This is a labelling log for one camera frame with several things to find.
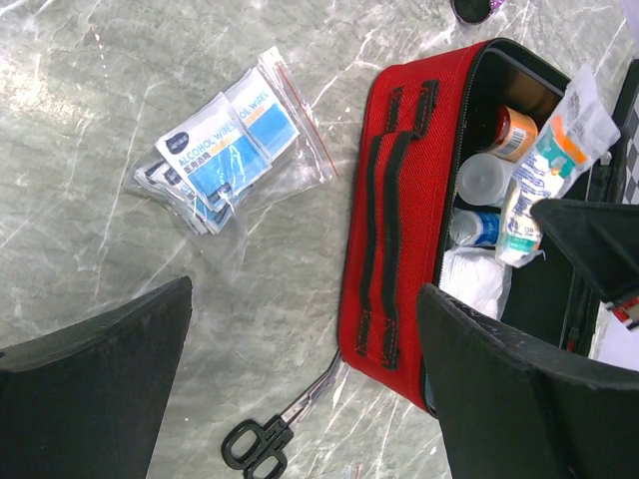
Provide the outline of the blue white bandage roll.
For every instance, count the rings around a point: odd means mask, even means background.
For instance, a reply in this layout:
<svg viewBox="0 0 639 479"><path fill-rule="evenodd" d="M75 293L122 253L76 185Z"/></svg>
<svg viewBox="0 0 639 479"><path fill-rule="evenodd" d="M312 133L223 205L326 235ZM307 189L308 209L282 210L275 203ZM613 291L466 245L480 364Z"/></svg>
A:
<svg viewBox="0 0 639 479"><path fill-rule="evenodd" d="M448 234L458 246L495 246L500 222L499 214L455 209Z"/></svg>

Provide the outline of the white gauze pad packet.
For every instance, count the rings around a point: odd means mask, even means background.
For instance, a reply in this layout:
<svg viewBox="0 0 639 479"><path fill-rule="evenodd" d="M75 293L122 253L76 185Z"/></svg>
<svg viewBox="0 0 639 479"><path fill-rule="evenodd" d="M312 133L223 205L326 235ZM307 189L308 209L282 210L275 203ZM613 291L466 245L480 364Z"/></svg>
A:
<svg viewBox="0 0 639 479"><path fill-rule="evenodd" d="M501 320L510 292L512 268L481 247L460 247L443 256L439 288L475 310Z"/></svg>

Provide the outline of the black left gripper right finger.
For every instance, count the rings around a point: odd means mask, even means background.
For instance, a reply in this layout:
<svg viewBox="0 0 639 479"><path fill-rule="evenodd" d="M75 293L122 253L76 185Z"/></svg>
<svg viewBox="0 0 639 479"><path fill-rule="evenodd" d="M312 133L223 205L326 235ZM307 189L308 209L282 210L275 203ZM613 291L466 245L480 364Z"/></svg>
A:
<svg viewBox="0 0 639 479"><path fill-rule="evenodd" d="M453 477L637 477L636 371L550 345L432 284L416 317Z"/></svg>

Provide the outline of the red medicine kit case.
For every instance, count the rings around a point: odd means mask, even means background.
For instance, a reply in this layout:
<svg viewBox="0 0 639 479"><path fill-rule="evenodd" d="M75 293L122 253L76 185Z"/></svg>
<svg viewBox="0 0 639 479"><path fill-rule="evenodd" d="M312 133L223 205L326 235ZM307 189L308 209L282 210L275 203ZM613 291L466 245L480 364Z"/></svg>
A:
<svg viewBox="0 0 639 479"><path fill-rule="evenodd" d="M495 38L390 66L366 102L338 314L343 359L417 407L427 398L416 321L425 283L439 285L462 161L479 146L469 119L505 104L538 127L569 78L522 45ZM610 163L595 164L565 199L610 202ZM546 260L516 269L502 321L587 356L598 307L594 291L546 236Z"/></svg>

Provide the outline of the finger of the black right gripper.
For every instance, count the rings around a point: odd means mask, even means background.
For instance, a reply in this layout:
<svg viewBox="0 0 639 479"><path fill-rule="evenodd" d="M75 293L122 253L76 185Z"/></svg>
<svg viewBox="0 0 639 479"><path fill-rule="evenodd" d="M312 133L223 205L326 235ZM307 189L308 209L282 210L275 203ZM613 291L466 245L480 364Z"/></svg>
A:
<svg viewBox="0 0 639 479"><path fill-rule="evenodd" d="M533 219L606 304L638 296L638 207L547 199Z"/></svg>

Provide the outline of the bag of alcohol wipes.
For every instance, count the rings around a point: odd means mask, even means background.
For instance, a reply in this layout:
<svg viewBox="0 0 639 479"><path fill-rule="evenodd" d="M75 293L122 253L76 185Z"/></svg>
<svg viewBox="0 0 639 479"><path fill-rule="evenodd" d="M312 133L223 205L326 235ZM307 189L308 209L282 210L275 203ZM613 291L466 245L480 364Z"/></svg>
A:
<svg viewBox="0 0 639 479"><path fill-rule="evenodd" d="M164 203L197 236L328 182L336 168L310 104L277 47L157 139L130 187Z"/></svg>

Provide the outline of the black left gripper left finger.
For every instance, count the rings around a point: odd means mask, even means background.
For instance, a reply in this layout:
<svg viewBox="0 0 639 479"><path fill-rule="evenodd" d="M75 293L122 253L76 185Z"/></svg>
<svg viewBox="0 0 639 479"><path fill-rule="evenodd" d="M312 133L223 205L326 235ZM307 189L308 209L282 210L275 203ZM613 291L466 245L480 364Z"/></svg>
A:
<svg viewBox="0 0 639 479"><path fill-rule="evenodd" d="M183 276L2 349L2 477L146 477L191 316Z"/></svg>

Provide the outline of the plaster box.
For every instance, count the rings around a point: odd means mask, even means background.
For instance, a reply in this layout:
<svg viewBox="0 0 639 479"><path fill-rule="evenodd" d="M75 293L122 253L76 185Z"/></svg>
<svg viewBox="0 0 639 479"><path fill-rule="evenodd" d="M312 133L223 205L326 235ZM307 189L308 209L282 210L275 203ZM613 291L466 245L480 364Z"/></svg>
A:
<svg viewBox="0 0 639 479"><path fill-rule="evenodd" d="M620 131L599 96L593 70L584 65L516 164L501 209L497 259L522 267L540 255L543 233L532 207L542 200L562 198L619 139Z"/></svg>

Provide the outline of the black handled scissors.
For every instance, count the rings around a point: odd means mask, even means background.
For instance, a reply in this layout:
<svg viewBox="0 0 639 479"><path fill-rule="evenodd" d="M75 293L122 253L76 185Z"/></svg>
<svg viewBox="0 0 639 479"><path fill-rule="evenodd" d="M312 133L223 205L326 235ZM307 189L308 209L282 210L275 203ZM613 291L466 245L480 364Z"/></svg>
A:
<svg viewBox="0 0 639 479"><path fill-rule="evenodd" d="M249 418L236 425L221 444L225 464L241 471L244 478L281 478L288 467L285 448L295 436L295 427L334 385L342 366L337 351L325 372L285 410L265 423Z"/></svg>

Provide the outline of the brown bottle orange cap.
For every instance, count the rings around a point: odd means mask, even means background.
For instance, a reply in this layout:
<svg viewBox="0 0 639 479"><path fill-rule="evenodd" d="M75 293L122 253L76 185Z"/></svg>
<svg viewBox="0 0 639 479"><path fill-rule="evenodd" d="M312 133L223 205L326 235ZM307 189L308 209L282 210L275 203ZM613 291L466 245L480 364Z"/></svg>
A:
<svg viewBox="0 0 639 479"><path fill-rule="evenodd" d="M497 110L494 138L486 152L516 163L537 136L538 128L532 118L502 105Z"/></svg>

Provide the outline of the white plastic medicine bottle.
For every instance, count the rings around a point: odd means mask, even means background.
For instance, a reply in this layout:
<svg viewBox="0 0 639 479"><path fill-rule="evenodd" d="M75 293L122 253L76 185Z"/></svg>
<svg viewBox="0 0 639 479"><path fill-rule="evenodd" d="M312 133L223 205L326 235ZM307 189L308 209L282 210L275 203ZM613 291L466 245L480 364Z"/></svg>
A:
<svg viewBox="0 0 639 479"><path fill-rule="evenodd" d="M515 167L492 154L475 154L458 170L457 193L469 205L500 208Z"/></svg>

